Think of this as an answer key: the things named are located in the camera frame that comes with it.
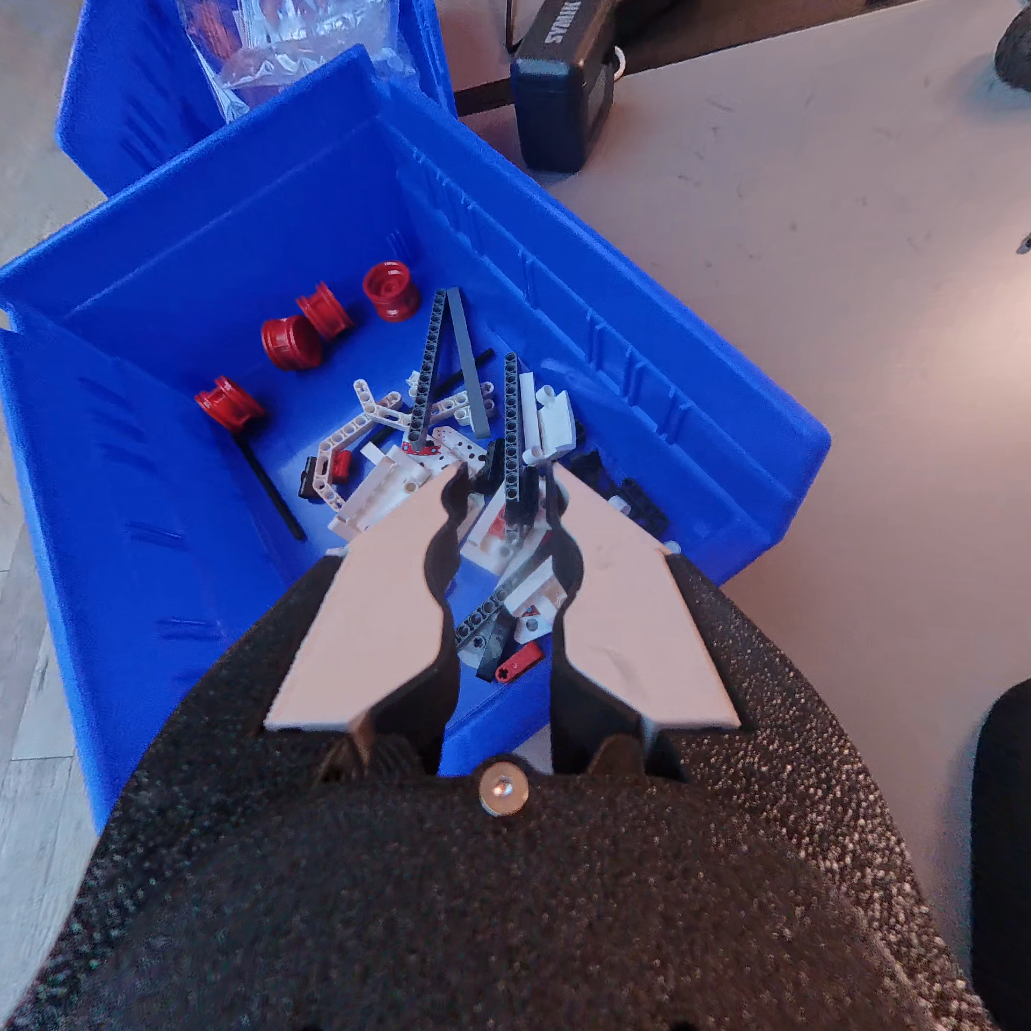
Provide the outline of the thin black axle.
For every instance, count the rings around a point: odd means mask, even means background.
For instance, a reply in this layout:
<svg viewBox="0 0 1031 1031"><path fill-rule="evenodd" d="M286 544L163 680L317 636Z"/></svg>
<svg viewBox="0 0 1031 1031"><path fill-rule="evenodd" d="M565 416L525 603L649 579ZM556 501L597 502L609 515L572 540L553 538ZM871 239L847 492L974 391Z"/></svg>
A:
<svg viewBox="0 0 1031 1031"><path fill-rule="evenodd" d="M252 448L250 443L250 438L246 434L240 432L233 435L233 439L239 448L242 457L248 463L252 473L256 476L258 483L261 484L263 491L268 497L270 503L273 505L277 514L282 519L290 535L301 543L307 541L307 535L301 526L301 523L293 514L285 498L277 488L277 484L273 481L271 476L265 470L264 466L260 462L257 454Z"/></svg>

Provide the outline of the black cushion pad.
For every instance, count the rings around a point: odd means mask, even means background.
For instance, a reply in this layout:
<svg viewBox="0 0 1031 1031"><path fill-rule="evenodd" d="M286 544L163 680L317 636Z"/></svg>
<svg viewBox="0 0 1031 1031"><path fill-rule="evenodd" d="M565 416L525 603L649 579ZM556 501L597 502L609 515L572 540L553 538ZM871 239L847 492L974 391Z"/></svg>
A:
<svg viewBox="0 0 1031 1031"><path fill-rule="evenodd" d="M1030 1028L1030 681L993 705L971 788L971 964L1002 1029Z"/></svg>

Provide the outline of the black device green display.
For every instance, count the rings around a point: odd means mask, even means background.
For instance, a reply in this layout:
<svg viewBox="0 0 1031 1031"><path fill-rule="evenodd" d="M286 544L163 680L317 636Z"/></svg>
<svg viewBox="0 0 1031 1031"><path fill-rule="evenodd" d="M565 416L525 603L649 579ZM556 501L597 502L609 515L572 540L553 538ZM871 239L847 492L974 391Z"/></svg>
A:
<svg viewBox="0 0 1031 1031"><path fill-rule="evenodd" d="M614 1L545 1L510 65L522 158L537 171L586 164L612 108Z"/></svg>

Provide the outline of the clear bag of pieces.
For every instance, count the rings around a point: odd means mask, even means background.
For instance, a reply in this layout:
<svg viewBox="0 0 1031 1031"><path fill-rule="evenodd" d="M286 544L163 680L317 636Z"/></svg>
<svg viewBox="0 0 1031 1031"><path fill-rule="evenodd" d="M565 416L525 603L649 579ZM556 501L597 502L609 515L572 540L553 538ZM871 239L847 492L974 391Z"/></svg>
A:
<svg viewBox="0 0 1031 1031"><path fill-rule="evenodd" d="M226 122L356 45L383 79L419 84L398 2L178 1L176 7Z"/></svg>

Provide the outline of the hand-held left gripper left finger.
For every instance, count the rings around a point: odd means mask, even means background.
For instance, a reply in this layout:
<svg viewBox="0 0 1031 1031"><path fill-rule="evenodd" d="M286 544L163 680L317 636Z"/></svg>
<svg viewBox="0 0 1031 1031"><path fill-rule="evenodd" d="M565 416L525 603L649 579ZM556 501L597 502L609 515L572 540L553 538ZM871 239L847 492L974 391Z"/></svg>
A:
<svg viewBox="0 0 1031 1031"><path fill-rule="evenodd" d="M342 731L361 758L399 735L440 758L459 699L445 593L465 469L446 468L350 544L266 716L267 731Z"/></svg>

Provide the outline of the red wheel hub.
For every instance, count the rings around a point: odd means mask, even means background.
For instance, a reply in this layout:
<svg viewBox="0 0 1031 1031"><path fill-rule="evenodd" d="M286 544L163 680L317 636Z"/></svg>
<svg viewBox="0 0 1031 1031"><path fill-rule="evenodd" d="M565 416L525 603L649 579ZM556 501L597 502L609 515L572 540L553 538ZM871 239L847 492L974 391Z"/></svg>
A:
<svg viewBox="0 0 1031 1031"><path fill-rule="evenodd" d="M407 321L419 311L419 288L401 261L388 260L372 266L365 273L363 291L376 314L387 323Z"/></svg>
<svg viewBox="0 0 1031 1031"><path fill-rule="evenodd" d="M239 383L218 376L213 386L195 395L200 408L234 436L241 435L251 424L265 419L266 409Z"/></svg>
<svg viewBox="0 0 1031 1031"><path fill-rule="evenodd" d="M324 343L306 315L270 318L261 327L266 356L284 371L307 371L324 361Z"/></svg>
<svg viewBox="0 0 1031 1031"><path fill-rule="evenodd" d="M296 303L324 342L334 342L354 329L354 319L325 281L315 290L296 298Z"/></svg>

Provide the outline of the wide blue storage bin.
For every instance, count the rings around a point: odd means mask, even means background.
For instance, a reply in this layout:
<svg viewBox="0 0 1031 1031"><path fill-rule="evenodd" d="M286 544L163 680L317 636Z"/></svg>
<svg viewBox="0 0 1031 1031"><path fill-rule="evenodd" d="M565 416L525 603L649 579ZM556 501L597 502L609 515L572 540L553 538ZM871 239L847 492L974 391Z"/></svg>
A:
<svg viewBox="0 0 1031 1031"><path fill-rule="evenodd" d="M57 139L108 196L230 123L217 105L176 3L84 2ZM435 2L398 4L399 28L419 78L407 85L456 115Z"/></svg>

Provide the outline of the grey desk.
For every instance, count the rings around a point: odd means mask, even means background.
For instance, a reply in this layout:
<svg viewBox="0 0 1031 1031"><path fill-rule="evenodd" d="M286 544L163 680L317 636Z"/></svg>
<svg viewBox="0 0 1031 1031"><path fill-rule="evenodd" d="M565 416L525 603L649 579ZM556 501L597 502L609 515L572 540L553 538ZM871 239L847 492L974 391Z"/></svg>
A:
<svg viewBox="0 0 1031 1031"><path fill-rule="evenodd" d="M631 74L536 173L818 417L831 451L728 594L844 725L970 969L969 806L1029 677L1022 3L910 2Z"/></svg>

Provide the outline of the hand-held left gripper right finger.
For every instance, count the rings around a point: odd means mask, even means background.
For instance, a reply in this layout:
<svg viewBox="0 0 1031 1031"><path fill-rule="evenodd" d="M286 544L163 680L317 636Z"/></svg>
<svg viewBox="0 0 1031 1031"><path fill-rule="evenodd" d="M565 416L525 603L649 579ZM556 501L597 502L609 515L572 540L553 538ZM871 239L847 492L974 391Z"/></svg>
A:
<svg viewBox="0 0 1031 1031"><path fill-rule="evenodd" d="M677 579L687 563L565 468L548 471L554 758L594 758L626 735L646 758L661 734L737 731L741 716Z"/></svg>

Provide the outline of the pile of white body pieces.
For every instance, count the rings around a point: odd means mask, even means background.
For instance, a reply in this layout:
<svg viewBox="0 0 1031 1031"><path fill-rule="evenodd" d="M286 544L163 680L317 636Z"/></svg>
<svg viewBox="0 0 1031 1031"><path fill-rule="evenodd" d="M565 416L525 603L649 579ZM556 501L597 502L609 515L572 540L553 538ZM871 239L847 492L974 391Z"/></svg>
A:
<svg viewBox="0 0 1031 1031"><path fill-rule="evenodd" d="M492 575L496 584L483 603L456 627L460 651L480 655L496 617L516 618L513 638L522 647L551 632L565 593L553 574L547 516L538 509L532 527L518 543L507 534L501 488L493 483L494 456L459 431L471 417L466 392L435 402L431 408L427 455L411 456L401 446L383 451L363 442L374 428L404 431L410 423L402 396L388 393L374 401L365 380L354 381L361 410L324 439L302 476L302 495L332 510L329 529L352 541L370 530L421 487L453 466L464 466L472 487L467 516L460 524L461 556Z"/></svg>

